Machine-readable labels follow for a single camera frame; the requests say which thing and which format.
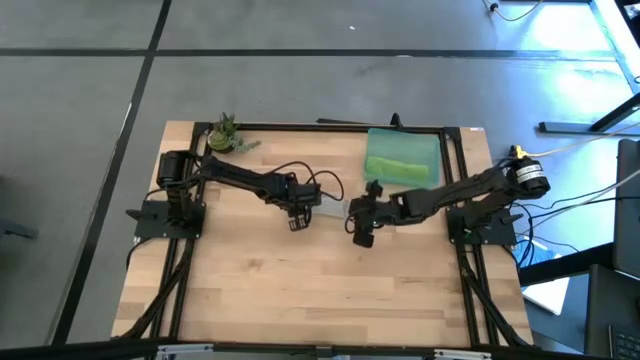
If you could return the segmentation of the black desk leg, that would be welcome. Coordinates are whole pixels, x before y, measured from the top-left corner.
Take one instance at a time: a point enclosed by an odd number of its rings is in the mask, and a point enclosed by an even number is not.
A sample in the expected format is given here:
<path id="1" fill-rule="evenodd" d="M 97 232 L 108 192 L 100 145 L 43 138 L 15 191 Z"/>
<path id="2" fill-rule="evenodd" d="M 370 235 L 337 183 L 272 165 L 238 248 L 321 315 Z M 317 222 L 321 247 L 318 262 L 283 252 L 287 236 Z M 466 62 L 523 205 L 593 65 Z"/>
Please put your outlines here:
<path id="1" fill-rule="evenodd" d="M 630 97 L 595 123 L 540 122 L 538 130 L 549 134 L 611 135 L 612 128 L 640 111 L 640 93 Z"/>

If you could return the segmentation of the green microfiber towel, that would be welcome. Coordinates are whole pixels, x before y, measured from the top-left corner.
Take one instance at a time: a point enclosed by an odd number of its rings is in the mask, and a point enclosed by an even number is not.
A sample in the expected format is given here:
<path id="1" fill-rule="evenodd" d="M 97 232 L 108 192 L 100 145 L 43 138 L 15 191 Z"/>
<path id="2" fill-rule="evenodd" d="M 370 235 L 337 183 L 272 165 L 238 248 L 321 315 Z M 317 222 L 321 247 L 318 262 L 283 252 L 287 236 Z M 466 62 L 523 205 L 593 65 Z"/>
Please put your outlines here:
<path id="1" fill-rule="evenodd" d="M 375 156 L 366 158 L 364 171 L 369 178 L 397 184 L 421 184 L 426 182 L 430 175 L 427 166 Z"/>

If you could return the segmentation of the black aluminium table frame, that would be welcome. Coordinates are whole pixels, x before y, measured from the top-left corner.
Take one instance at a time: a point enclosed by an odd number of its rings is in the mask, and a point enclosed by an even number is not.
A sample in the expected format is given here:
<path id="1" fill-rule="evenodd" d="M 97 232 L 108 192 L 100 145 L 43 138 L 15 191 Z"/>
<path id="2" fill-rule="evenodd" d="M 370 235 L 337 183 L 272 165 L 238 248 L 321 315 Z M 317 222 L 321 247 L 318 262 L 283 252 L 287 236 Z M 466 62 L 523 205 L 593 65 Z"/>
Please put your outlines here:
<path id="1" fill-rule="evenodd" d="M 358 124 L 242 125 L 263 143 L 257 154 L 227 156 L 263 172 L 301 159 L 338 174 L 346 195 L 358 196 L 367 131 Z M 438 138 L 440 183 L 480 173 L 491 160 L 483 129 L 405 127 Z M 177 289 L 159 335 L 124 337 L 158 291 L 168 240 L 151 240 L 132 256 L 112 333 L 115 342 L 141 343 L 136 356 L 173 344 L 201 344 L 209 352 L 294 355 L 432 357 L 476 350 L 469 338 L 456 250 L 445 210 L 420 225 L 385 227 L 375 244 L 352 243 L 342 217 L 313 215 L 306 230 L 291 232 L 286 214 L 253 194 L 209 184 L 201 237 L 195 240 L 181 315 L 172 317 Z M 531 342 L 514 260 L 500 247 L 483 250 L 493 301 Z"/>

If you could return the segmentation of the silver aluminium bracket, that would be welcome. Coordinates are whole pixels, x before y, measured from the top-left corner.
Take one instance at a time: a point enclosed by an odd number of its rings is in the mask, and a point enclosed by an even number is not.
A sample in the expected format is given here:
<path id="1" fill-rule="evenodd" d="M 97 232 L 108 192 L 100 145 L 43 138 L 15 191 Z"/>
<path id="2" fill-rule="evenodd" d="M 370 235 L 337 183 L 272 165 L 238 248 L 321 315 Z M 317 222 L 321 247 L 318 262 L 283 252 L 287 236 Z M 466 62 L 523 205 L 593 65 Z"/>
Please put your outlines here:
<path id="1" fill-rule="evenodd" d="M 490 353 L 455 349 L 435 349 L 434 360 L 492 360 Z"/>
<path id="2" fill-rule="evenodd" d="M 171 344 L 159 346 L 157 355 L 161 356 L 163 359 L 169 359 L 177 355 L 207 353 L 213 351 L 214 345 L 212 343 Z"/>

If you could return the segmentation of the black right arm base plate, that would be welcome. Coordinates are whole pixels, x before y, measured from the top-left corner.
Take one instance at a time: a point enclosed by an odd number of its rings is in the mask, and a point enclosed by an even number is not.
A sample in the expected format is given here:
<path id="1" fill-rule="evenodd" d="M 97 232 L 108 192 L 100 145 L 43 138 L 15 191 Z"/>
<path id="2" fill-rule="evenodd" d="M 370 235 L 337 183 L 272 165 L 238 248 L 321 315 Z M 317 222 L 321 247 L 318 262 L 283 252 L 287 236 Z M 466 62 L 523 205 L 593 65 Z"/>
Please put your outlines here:
<path id="1" fill-rule="evenodd" d="M 512 215 L 506 208 L 493 214 L 478 214 L 468 207 L 446 211 L 449 238 L 464 245 L 515 245 L 513 223 L 520 218 L 521 215 Z"/>

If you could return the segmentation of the dark monitor panel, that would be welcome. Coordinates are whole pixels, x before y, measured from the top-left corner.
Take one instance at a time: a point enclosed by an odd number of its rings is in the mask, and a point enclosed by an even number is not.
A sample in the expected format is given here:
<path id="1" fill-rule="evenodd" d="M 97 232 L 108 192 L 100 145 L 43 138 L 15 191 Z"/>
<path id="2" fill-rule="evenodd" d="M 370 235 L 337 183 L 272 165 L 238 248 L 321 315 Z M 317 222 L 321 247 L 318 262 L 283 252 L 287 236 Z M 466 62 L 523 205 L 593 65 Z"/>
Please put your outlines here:
<path id="1" fill-rule="evenodd" d="M 640 140 L 618 143 L 614 266 L 640 278 Z"/>

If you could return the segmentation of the black clamp mount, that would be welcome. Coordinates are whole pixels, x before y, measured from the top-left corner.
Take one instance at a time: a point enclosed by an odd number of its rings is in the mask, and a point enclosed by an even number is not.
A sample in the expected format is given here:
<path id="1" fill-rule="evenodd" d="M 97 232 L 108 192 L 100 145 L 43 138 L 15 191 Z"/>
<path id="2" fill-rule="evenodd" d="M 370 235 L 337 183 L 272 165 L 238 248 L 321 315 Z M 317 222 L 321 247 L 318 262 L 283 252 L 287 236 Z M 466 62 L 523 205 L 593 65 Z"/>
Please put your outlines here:
<path id="1" fill-rule="evenodd" d="M 364 125 L 364 122 L 357 121 L 349 121 L 349 120 L 339 120 L 339 119 L 329 119 L 329 118 L 318 118 L 316 120 L 318 124 L 337 124 L 337 125 Z M 389 126 L 395 128 L 402 128 L 403 124 L 401 122 L 400 116 L 398 113 L 393 113 L 391 116 L 391 120 L 389 122 Z"/>

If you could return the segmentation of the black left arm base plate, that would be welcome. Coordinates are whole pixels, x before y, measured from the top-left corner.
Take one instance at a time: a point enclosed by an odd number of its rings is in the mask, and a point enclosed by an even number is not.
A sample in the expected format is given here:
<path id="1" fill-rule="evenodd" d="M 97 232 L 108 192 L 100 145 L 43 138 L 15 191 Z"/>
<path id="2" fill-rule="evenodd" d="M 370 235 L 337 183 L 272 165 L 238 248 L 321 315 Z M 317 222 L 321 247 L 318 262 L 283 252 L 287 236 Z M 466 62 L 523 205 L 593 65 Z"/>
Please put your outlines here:
<path id="1" fill-rule="evenodd" d="M 126 214 L 136 221 L 134 235 L 140 238 L 198 238 L 202 233 L 206 205 L 190 202 L 182 209 L 169 201 L 142 203 Z"/>

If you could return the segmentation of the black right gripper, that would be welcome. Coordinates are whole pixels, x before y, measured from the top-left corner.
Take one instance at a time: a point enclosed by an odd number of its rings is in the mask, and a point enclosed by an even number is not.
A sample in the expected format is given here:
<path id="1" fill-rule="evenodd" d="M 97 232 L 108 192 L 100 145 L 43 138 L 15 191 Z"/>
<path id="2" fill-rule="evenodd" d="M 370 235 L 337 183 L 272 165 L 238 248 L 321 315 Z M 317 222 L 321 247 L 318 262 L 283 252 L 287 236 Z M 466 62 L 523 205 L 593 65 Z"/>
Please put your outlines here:
<path id="1" fill-rule="evenodd" d="M 373 230 L 386 224 L 375 224 L 371 221 L 369 205 L 383 193 L 383 187 L 377 180 L 366 184 L 366 194 L 354 198 L 349 203 L 348 221 L 353 223 L 353 243 L 364 248 L 371 248 L 374 243 Z"/>

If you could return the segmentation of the dark side desk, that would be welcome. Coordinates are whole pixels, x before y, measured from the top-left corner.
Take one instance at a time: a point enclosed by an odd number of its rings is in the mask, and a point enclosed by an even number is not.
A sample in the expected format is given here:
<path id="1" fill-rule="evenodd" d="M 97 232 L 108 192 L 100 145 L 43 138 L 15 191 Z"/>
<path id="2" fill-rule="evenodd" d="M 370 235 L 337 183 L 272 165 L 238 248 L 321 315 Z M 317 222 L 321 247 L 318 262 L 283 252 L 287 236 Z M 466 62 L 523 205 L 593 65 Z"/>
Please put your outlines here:
<path id="1" fill-rule="evenodd" d="M 612 358 L 610 325 L 640 330 L 640 280 L 593 265 L 589 270 L 586 354 Z"/>

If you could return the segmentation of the grey chair base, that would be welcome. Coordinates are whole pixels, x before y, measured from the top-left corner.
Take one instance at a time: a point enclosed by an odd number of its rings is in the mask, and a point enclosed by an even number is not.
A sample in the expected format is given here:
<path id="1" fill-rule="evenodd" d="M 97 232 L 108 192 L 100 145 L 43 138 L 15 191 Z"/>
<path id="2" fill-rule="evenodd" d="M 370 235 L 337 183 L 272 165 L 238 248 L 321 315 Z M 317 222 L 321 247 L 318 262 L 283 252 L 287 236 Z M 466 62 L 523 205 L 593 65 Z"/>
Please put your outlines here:
<path id="1" fill-rule="evenodd" d="M 37 237 L 38 231 L 14 221 L 0 218 L 0 239 L 5 235 L 34 239 Z"/>

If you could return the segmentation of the white paper sheet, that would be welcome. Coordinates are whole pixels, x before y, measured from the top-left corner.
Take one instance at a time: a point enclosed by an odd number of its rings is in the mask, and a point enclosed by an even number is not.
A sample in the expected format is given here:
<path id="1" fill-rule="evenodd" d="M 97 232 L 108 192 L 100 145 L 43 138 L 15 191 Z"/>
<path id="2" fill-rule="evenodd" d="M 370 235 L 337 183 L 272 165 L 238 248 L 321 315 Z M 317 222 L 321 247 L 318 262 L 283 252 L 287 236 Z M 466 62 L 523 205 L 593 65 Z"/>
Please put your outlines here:
<path id="1" fill-rule="evenodd" d="M 559 316 L 562 313 L 570 278 L 560 278 L 550 282 L 526 286 L 522 290 L 524 298 L 542 309 Z"/>

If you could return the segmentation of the blue floor item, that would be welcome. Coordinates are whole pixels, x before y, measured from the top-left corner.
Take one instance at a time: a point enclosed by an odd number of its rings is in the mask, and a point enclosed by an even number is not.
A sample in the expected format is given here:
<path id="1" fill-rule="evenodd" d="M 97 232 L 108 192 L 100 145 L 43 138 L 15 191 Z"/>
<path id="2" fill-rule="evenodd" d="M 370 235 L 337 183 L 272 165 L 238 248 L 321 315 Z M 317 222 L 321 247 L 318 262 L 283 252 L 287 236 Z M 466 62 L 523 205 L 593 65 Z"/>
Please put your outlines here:
<path id="1" fill-rule="evenodd" d="M 519 266 L 528 267 L 556 258 L 556 253 L 536 241 L 524 241 L 519 255 Z"/>

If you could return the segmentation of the teal translucent plastic basket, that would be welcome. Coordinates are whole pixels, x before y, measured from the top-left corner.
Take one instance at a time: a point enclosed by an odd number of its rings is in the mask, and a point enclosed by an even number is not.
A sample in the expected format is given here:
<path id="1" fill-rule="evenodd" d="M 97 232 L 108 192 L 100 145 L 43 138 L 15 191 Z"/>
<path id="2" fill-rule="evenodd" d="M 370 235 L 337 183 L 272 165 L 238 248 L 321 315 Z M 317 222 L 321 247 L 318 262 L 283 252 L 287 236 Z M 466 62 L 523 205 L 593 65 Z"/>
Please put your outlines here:
<path id="1" fill-rule="evenodd" d="M 412 188 L 435 188 L 440 182 L 441 151 L 440 141 L 436 135 L 412 134 L 400 131 L 371 128 L 368 131 L 364 165 L 367 157 L 382 157 L 408 164 L 424 165 L 429 168 L 430 175 L 421 184 L 384 184 L 404 185 Z M 364 177 L 368 181 L 377 179 Z"/>

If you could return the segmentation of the grey microfiber towel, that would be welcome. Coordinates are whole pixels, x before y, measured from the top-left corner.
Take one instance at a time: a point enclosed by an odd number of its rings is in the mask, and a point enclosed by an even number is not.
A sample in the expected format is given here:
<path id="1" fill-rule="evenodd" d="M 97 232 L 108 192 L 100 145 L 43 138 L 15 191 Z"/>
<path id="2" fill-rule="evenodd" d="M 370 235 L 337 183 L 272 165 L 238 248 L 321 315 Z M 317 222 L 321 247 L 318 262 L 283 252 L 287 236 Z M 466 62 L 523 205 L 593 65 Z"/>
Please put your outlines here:
<path id="1" fill-rule="evenodd" d="M 314 216 L 327 216 L 345 219 L 348 215 L 348 209 L 348 200 L 338 201 L 331 197 L 323 195 L 321 197 L 321 204 L 312 208 L 312 214 Z"/>

